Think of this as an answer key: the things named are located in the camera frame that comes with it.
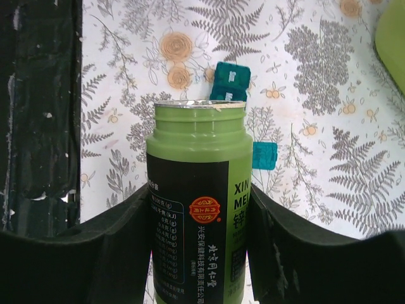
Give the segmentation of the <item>teal weekly pill organizer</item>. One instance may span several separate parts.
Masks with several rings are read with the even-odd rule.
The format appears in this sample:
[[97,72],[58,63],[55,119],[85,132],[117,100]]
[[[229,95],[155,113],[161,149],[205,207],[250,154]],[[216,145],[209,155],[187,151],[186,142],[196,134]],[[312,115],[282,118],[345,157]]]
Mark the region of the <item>teal weekly pill organizer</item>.
[[[218,62],[209,98],[215,101],[247,102],[251,71],[247,66]],[[253,142],[253,169],[274,170],[278,158],[275,142]]]

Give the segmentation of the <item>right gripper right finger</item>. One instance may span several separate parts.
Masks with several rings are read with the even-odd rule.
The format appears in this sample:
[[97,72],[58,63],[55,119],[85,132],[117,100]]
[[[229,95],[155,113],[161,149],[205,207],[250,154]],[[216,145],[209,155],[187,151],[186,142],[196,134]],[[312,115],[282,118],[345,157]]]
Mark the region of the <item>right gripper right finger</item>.
[[404,232],[365,240],[317,226],[258,187],[248,207],[248,256],[260,303],[403,303]]

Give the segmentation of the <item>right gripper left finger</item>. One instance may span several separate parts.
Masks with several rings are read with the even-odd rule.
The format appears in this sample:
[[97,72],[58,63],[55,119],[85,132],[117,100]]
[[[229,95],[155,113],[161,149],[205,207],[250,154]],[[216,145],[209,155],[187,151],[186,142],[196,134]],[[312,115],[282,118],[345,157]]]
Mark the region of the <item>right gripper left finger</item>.
[[1,303],[142,303],[148,188],[56,237],[1,233]]

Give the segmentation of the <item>green pill bottle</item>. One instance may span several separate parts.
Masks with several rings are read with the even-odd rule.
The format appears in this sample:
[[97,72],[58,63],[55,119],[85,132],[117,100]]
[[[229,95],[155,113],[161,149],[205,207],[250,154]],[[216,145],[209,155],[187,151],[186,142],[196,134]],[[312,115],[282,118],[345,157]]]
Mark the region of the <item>green pill bottle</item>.
[[243,101],[161,101],[146,141],[158,303],[240,303],[252,137]]

